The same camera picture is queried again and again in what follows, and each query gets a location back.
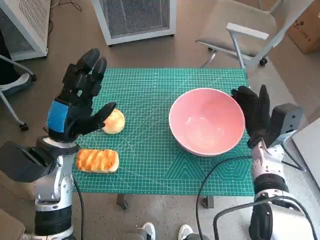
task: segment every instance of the table leg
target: table leg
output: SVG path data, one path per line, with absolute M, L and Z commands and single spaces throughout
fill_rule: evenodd
M 126 210 L 128 208 L 128 203 L 125 200 L 125 194 L 118 193 L 116 196 L 116 204 L 122 208 L 122 210 Z
M 206 196 L 205 199 L 203 199 L 202 201 L 202 205 L 206 208 L 206 209 L 214 209 L 215 205 L 214 205 L 214 197 L 213 196 Z

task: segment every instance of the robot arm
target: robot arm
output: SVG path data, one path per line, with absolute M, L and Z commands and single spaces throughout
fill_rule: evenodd
M 107 67 L 99 55 L 98 49 L 92 49 L 68 66 L 62 91 L 48 113 L 48 136 L 39 137 L 34 147 L 7 142 L 0 148 L 0 159 L 6 160 L 0 162 L 0 169 L 8 177 L 35 181 L 35 234 L 25 239 L 74 239 L 72 166 L 79 150 L 75 140 L 104 127 L 116 106 L 110 102 L 91 116 L 93 97 L 101 89 Z
M 298 128 L 302 109 L 290 103 L 279 105 L 270 118 L 269 96 L 264 85 L 259 97 L 244 86 L 232 93 L 244 112 L 250 135 L 254 201 L 275 196 L 295 199 L 286 182 L 282 144 Z M 249 234 L 252 240 L 314 239 L 313 229 L 299 205 L 285 198 L 255 205 Z

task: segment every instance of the grid lines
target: grid lines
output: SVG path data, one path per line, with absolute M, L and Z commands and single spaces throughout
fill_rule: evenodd
M 83 192 L 196 195 L 204 177 L 226 158 L 250 155 L 247 134 L 231 151 L 216 157 L 186 152 L 171 134 L 168 116 L 173 102 L 195 88 L 215 88 L 228 94 L 248 85 L 240 68 L 110 68 L 93 101 L 93 112 L 113 101 L 125 116 L 116 135 L 97 130 L 78 138 L 81 148 L 112 149 L 119 169 L 112 174 L 72 172 Z M 251 160 L 227 162 L 212 174 L 204 195 L 252 196 Z

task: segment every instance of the black glove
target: black glove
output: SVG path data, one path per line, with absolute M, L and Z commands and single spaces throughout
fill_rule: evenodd
M 248 145 L 251 147 L 258 138 L 263 138 L 269 128 L 270 99 L 267 88 L 261 86 L 259 97 L 246 86 L 231 90 L 231 94 L 243 111 L 245 128 L 250 136 Z
M 74 142 L 79 135 L 104 127 L 104 120 L 115 109 L 116 103 L 109 102 L 91 116 L 93 98 L 101 89 L 107 68 L 106 59 L 99 59 L 99 55 L 98 49 L 91 49 L 66 70 L 62 91 L 54 99 L 48 113 L 48 134 L 51 139 L 63 143 Z

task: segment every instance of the bread loaf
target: bread loaf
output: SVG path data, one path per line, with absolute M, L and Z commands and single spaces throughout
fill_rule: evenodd
M 116 151 L 81 149 L 78 153 L 76 166 L 80 171 L 90 173 L 114 173 L 119 167 L 119 155 Z

